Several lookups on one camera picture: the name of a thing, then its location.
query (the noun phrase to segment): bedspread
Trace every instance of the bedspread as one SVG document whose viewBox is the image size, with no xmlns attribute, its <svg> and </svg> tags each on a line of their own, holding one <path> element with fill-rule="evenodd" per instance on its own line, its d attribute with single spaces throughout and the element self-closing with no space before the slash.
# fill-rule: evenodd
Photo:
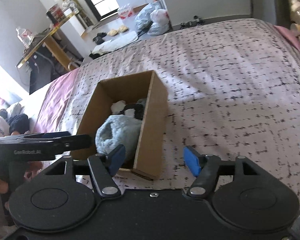
<svg viewBox="0 0 300 240">
<path fill-rule="evenodd" d="M 189 187 L 182 150 L 191 145 L 223 160 L 247 156 L 300 199 L 300 53 L 272 25 L 209 24 L 100 57 L 79 69 L 58 130 L 76 134 L 98 81 L 150 69 L 169 93 L 162 175 L 115 176 L 121 188 Z"/>
</svg>

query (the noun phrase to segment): yellow slipper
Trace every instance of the yellow slipper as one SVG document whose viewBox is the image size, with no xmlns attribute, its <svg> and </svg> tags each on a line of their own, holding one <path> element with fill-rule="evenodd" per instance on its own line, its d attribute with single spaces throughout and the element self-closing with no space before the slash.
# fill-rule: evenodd
<svg viewBox="0 0 300 240">
<path fill-rule="evenodd" d="M 119 29 L 118 29 L 118 32 L 124 33 L 124 32 L 126 32 L 127 30 L 129 30 L 129 28 L 128 28 L 127 26 L 121 25 L 121 26 L 119 27 Z"/>
<path fill-rule="evenodd" d="M 115 36 L 118 34 L 118 31 L 116 31 L 115 29 L 112 29 L 111 31 L 108 32 L 109 36 Z"/>
</svg>

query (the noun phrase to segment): white towel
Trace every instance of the white towel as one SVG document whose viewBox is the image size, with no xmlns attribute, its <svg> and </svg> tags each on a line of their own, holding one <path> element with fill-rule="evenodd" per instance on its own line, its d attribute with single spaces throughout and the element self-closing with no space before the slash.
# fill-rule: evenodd
<svg viewBox="0 0 300 240">
<path fill-rule="evenodd" d="M 138 39 L 138 34 L 135 31 L 129 32 L 125 35 L 120 36 L 115 40 L 105 41 L 104 43 L 97 45 L 93 49 L 92 54 L 98 53 L 100 55 L 103 55 L 107 52 L 112 52 L 117 49 L 121 49 L 124 46 L 136 41 L 137 39 Z"/>
<path fill-rule="evenodd" d="M 96 147 L 100 154 L 109 154 L 119 144 L 126 148 L 125 161 L 136 153 L 142 121 L 122 114 L 111 115 L 98 129 Z"/>
</svg>

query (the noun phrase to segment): pillow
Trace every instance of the pillow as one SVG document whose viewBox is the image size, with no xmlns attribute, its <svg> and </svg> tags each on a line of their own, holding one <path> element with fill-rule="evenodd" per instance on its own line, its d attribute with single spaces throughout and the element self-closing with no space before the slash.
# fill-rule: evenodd
<svg viewBox="0 0 300 240">
<path fill-rule="evenodd" d="M 8 136 L 9 133 L 9 124 L 0 116 L 0 137 Z"/>
<path fill-rule="evenodd" d="M 9 106 L 7 109 L 8 119 L 10 117 L 20 114 L 21 108 L 22 108 L 22 106 L 19 104 L 19 102 L 16 102 L 16 103 L 12 104 L 11 106 Z"/>
</svg>

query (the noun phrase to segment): white plastic bag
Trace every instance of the white plastic bag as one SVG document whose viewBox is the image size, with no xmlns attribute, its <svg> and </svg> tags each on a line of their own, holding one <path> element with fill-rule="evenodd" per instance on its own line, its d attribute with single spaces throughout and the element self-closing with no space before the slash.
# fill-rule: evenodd
<svg viewBox="0 0 300 240">
<path fill-rule="evenodd" d="M 124 20 L 134 15 L 133 9 L 130 4 L 126 4 L 118 9 L 120 19 Z"/>
<path fill-rule="evenodd" d="M 149 35 L 158 36 L 169 30 L 169 17 L 166 10 L 156 9 L 150 14 L 150 18 L 153 24 L 148 31 Z"/>
<path fill-rule="evenodd" d="M 138 15 L 135 18 L 135 23 L 136 23 L 136 28 L 139 31 L 141 31 L 151 25 L 152 20 L 150 18 L 150 14 L 155 9 L 161 9 L 161 4 L 159 1 L 149 3 L 138 13 Z"/>
<path fill-rule="evenodd" d="M 166 24 L 169 24 L 169 18 L 167 11 L 165 9 L 155 9 L 151 14 L 150 14 L 150 19 L 154 23 L 158 23 L 159 25 L 163 26 Z"/>
<path fill-rule="evenodd" d="M 148 31 L 148 35 L 158 36 L 164 34 L 170 29 L 169 24 L 159 25 L 158 23 L 153 23 Z"/>
</svg>

